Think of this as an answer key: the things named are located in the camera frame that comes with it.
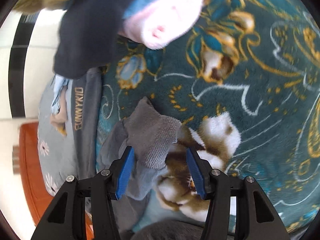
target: bed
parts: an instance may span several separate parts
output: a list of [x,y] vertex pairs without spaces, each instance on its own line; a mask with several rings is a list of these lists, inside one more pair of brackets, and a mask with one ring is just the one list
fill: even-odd
[[[23,191],[32,219],[37,225],[53,197],[47,192],[38,155],[38,122],[23,124],[19,135],[19,161]],[[86,215],[87,240],[93,239],[90,218]]]

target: metal screw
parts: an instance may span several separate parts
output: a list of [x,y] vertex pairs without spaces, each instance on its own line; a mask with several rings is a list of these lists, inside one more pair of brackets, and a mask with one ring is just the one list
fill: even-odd
[[219,176],[221,172],[220,172],[219,170],[217,170],[217,169],[213,169],[213,170],[211,171],[211,173],[212,173],[212,175],[214,175],[214,176]]
[[103,170],[101,171],[101,175],[102,176],[108,176],[110,174],[110,171],[109,170]]
[[70,175],[70,176],[68,176],[68,177],[66,178],[66,181],[67,181],[67,182],[73,182],[74,179],[75,179],[75,176]]
[[253,183],[254,182],[254,177],[248,176],[246,178],[247,182]]

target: white wall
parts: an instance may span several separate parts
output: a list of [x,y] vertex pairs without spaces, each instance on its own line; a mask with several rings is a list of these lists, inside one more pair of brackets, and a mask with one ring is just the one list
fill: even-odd
[[[62,10],[39,13],[28,46],[23,77],[24,108],[27,118],[38,116],[42,92],[53,76],[53,59],[59,44]],[[0,28],[0,120],[11,118],[8,90],[9,58],[21,14],[11,12]]]
[[[53,76],[53,57],[59,42],[58,28],[63,13],[61,10],[42,10],[33,29],[23,80],[27,118],[38,116],[42,92]],[[20,17],[20,13],[11,12],[0,28],[0,209],[18,237],[30,240],[35,226],[21,177],[14,175],[12,170],[12,146],[19,143],[19,126],[29,120],[12,120],[8,90],[9,57]]]
[[0,121],[0,209],[21,240],[30,240],[35,230],[20,175],[12,170],[12,146],[19,144],[19,126],[32,120]]

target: white flower print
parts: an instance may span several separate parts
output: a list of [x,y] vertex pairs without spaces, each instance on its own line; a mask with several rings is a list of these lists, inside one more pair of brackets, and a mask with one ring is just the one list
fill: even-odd
[[49,173],[45,175],[45,187],[51,196],[55,196],[58,192],[58,187]]
[[39,144],[39,152],[43,155],[49,155],[49,146],[45,141],[41,141]]

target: teal blanket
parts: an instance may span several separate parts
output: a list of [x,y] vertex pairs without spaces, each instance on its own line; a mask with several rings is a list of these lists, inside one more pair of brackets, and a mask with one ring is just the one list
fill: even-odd
[[143,96],[193,130],[229,112],[241,143],[225,172],[254,176],[289,232],[310,223],[320,207],[319,36],[300,0],[205,0],[195,26],[165,49],[119,38],[97,153]]

